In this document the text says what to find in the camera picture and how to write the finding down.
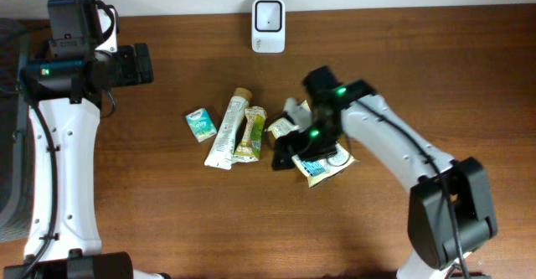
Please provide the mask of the green snack packet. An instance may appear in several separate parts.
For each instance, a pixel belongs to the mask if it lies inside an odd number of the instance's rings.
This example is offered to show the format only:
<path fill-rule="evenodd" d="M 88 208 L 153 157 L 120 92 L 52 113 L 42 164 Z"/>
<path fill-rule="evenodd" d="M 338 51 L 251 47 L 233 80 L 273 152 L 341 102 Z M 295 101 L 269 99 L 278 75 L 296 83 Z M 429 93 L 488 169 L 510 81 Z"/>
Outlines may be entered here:
<path fill-rule="evenodd" d="M 233 155 L 234 163 L 252 163 L 260 160 L 262 132 L 266 111 L 259 106 L 245 109 L 246 126 L 243 137 Z"/>

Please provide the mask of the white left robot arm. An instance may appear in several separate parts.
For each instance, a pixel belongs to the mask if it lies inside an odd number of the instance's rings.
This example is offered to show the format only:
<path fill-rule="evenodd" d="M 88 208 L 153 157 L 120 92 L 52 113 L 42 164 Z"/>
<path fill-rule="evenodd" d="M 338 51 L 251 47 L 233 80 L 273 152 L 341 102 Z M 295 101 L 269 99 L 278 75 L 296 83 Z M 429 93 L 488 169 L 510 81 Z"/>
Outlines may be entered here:
<path fill-rule="evenodd" d="M 28 220 L 23 263 L 6 278 L 142 278 L 126 252 L 104 253 L 94 201 L 94 150 L 102 101 L 115 87 L 149 84 L 146 44 L 120 46 L 119 15 L 100 0 L 51 0 L 52 36 L 20 42 L 12 193 L 2 229 Z"/>

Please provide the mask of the white tube brown cap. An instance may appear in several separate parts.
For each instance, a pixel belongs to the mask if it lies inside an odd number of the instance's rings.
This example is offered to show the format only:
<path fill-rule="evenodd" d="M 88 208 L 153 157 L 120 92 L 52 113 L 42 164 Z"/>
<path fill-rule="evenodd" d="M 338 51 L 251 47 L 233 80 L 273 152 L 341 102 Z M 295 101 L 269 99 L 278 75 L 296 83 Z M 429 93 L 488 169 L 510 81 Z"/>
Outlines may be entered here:
<path fill-rule="evenodd" d="M 252 93 L 245 88 L 236 88 L 221 122 L 209 155 L 204 161 L 205 166 L 230 170 L 233 164 L 236 133 L 249 106 Z"/>

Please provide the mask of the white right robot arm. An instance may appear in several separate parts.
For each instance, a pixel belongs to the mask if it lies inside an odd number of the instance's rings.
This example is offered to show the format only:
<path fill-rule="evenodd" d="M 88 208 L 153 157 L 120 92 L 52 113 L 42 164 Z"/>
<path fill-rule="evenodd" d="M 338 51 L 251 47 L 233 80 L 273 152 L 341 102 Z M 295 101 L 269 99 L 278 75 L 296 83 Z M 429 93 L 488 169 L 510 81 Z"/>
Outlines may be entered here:
<path fill-rule="evenodd" d="M 410 195 L 408 236 L 413 250 L 398 278 L 472 278 L 466 258 L 497 235 L 487 171 L 473 157 L 457 160 L 399 118 L 365 80 L 344 84 L 329 67 L 302 82 L 311 99 L 289 98 L 263 137 L 274 170 L 295 160 L 327 161 L 346 137 L 364 145 Z"/>

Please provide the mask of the teal tissue pack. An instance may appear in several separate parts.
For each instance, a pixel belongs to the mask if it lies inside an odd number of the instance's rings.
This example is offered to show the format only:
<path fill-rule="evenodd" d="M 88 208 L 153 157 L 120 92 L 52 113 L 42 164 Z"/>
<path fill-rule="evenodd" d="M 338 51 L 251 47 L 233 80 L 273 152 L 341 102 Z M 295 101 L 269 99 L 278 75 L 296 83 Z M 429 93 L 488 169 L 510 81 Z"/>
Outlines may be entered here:
<path fill-rule="evenodd" d="M 185 118 L 198 142 L 203 142 L 217 134 L 217 128 L 205 108 L 197 109 L 187 114 Z"/>

